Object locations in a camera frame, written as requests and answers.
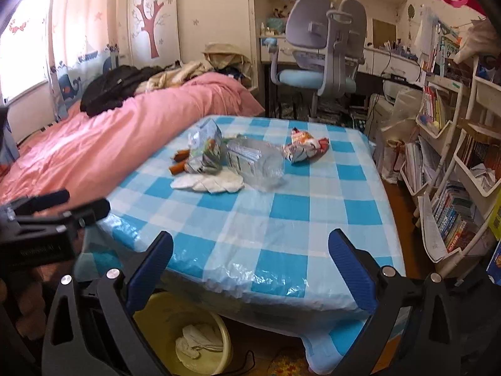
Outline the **green snack bag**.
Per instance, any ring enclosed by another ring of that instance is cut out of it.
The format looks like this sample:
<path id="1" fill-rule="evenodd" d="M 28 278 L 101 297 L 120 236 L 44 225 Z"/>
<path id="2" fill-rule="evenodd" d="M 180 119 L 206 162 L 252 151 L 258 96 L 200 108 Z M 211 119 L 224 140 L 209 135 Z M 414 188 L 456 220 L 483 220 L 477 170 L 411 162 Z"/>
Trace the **green snack bag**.
<path id="1" fill-rule="evenodd" d="M 217 174 L 222 170 L 222 132 L 213 119 L 207 119 L 190 133 L 189 157 L 185 171 L 192 174 Z"/>

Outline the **white tissue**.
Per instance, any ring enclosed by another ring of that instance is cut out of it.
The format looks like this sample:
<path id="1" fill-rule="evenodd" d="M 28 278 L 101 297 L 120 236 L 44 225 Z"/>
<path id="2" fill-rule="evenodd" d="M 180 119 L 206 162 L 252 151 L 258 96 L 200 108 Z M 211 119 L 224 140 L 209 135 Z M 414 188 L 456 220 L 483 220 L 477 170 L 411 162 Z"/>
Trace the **white tissue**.
<path id="1" fill-rule="evenodd" d="M 244 186 L 243 177 L 227 167 L 223 167 L 217 174 L 186 173 L 171 183 L 172 189 L 209 194 L 234 194 Z"/>

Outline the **clear plastic bottle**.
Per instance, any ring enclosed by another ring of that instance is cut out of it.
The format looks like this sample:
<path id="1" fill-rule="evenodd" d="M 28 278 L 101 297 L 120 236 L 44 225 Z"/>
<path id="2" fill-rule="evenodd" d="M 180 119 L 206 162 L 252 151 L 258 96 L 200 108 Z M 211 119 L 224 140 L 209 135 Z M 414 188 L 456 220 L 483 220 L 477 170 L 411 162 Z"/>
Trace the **clear plastic bottle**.
<path id="1" fill-rule="evenodd" d="M 226 162 L 246 184 L 262 191 L 284 182 L 284 157 L 280 147 L 269 142 L 238 136 L 226 142 Z"/>

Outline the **orange white snack wrapper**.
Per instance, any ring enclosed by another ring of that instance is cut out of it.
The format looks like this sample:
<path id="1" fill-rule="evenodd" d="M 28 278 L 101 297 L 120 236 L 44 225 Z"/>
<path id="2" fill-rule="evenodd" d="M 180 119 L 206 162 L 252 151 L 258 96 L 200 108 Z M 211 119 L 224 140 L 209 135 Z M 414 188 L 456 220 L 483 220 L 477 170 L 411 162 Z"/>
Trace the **orange white snack wrapper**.
<path id="1" fill-rule="evenodd" d="M 314 138 L 309 132 L 292 128 L 291 142 L 282 147 L 282 155 L 291 164 L 315 159 L 325 154 L 330 145 L 328 138 Z"/>

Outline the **pink duvet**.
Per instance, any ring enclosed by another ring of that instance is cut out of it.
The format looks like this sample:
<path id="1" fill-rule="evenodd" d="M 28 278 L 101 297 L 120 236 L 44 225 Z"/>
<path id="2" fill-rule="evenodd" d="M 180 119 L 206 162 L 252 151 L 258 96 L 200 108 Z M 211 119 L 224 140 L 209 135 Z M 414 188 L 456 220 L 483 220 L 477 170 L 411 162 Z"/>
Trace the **pink duvet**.
<path id="1" fill-rule="evenodd" d="M 241 83 L 210 72 L 182 86 L 146 92 L 90 117 L 72 110 L 31 138 L 1 179 L 1 202 L 65 189 L 71 208 L 109 195 L 156 151 L 206 116 L 260 116 Z"/>

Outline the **yellow plastic basin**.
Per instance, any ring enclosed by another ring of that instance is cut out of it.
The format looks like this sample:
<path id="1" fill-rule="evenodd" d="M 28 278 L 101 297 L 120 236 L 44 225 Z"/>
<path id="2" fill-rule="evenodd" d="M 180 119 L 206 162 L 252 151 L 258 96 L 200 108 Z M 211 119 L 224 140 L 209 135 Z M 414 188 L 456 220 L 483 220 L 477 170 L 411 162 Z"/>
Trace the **yellow plastic basin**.
<path id="1" fill-rule="evenodd" d="M 133 316 L 144 338 L 174 375 L 224 373 L 233 358 L 229 331 L 216 313 L 168 292 Z"/>

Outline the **black clothes pile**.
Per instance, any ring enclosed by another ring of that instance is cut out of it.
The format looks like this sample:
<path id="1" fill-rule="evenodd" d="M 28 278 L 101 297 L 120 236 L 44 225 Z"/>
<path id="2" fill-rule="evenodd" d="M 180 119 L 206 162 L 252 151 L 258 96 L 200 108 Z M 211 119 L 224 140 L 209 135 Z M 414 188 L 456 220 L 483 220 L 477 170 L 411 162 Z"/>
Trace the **black clothes pile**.
<path id="1" fill-rule="evenodd" d="M 122 103 L 134 96 L 134 92 L 142 82 L 163 70 L 160 66 L 138 69 L 134 66 L 120 65 L 97 77 L 87 86 L 81 97 L 80 111 L 89 117 L 94 117 L 107 110 L 122 107 Z"/>

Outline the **white book rack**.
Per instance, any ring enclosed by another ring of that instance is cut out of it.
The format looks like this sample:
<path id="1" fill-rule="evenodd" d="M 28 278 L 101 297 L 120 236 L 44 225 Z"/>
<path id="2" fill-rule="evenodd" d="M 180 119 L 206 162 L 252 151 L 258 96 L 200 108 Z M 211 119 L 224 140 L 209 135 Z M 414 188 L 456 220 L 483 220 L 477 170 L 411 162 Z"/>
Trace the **white book rack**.
<path id="1" fill-rule="evenodd" d="M 472 255 L 471 251 L 476 248 L 488 230 L 488 220 L 494 209 L 496 197 L 500 191 L 500 184 L 496 183 L 492 190 L 483 191 L 473 181 L 473 176 L 458 159 L 457 153 L 464 144 L 467 131 L 463 128 L 464 123 L 469 124 L 476 102 L 476 91 L 479 78 L 477 71 L 480 58 L 475 55 L 473 60 L 473 73 L 471 88 L 466 88 L 463 83 L 458 87 L 452 87 L 453 81 L 441 76 L 431 75 L 426 80 L 438 86 L 444 87 L 457 94 L 456 108 L 447 134 L 446 141 L 442 145 L 439 165 L 428 184 L 426 191 L 417 197 L 417 207 L 414 211 L 415 226 L 421 230 L 421 238 L 429 259 L 435 264 L 436 271 L 443 277 L 465 276 L 469 273 L 479 257 Z M 453 173 L 457 174 L 471 200 L 476 205 L 481 216 L 481 225 L 470 243 L 464 248 L 447 252 L 440 236 L 438 226 L 433 219 L 432 206 L 438 202 L 439 196 L 445 189 L 447 180 Z"/>

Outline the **beige clothes pile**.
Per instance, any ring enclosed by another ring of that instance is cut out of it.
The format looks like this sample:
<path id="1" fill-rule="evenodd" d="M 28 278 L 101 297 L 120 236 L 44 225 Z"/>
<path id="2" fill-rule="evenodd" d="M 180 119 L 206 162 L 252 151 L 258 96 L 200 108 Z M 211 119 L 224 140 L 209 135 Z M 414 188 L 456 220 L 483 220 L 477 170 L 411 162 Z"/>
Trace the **beige clothes pile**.
<path id="1" fill-rule="evenodd" d="M 137 96 L 169 87 L 179 87 L 187 81 L 211 71 L 214 71 L 214 67 L 207 60 L 190 61 L 176 68 L 164 70 L 141 82 L 134 95 Z"/>

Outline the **blue checkered tablecloth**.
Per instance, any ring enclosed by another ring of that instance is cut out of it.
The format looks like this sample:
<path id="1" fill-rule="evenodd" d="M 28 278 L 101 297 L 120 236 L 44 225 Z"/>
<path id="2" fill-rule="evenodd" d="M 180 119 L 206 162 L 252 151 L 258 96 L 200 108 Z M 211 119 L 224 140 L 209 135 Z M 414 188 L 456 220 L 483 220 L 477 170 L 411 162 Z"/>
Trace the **blue checkered tablecloth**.
<path id="1" fill-rule="evenodd" d="M 172 188 L 169 166 L 186 147 L 182 132 L 110 194 L 111 214 L 87 230 L 75 264 L 81 281 L 120 267 L 156 235 L 173 236 L 161 287 L 222 316 L 302 339 L 314 373 L 329 374 L 366 321 L 328 251 L 340 229 L 382 266 L 404 271 L 385 188 L 359 131 L 277 119 L 222 116 L 224 136 L 286 144 L 298 128 L 330 147 L 310 163 L 286 164 L 273 191 L 235 194 Z"/>

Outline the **beige bag on bed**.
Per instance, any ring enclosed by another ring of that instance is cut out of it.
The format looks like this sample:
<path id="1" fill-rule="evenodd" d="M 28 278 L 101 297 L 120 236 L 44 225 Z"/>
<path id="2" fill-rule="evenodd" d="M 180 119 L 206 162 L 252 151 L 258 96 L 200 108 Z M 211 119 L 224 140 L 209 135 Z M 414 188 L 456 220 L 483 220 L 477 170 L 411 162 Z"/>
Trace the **beige bag on bed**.
<path id="1" fill-rule="evenodd" d="M 242 53 L 241 49 L 231 43 L 208 43 L 203 51 L 205 59 L 218 71 L 227 67 L 234 67 L 243 76 L 251 78 L 251 60 Z"/>

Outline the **grey blue desk chair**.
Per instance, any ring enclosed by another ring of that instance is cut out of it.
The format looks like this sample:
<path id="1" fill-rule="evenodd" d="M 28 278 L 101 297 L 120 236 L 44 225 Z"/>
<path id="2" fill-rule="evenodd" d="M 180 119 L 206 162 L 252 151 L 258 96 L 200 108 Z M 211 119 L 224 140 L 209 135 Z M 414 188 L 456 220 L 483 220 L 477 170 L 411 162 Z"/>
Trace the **grey blue desk chair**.
<path id="1" fill-rule="evenodd" d="M 270 77 L 277 85 L 312 91 L 309 121 L 318 120 L 320 98 L 339 99 L 357 90 L 358 66 L 365 62 L 367 15 L 358 0 L 296 0 L 285 25 L 285 41 L 293 48 L 296 70 L 278 70 L 279 40 L 262 44 L 271 57 Z"/>

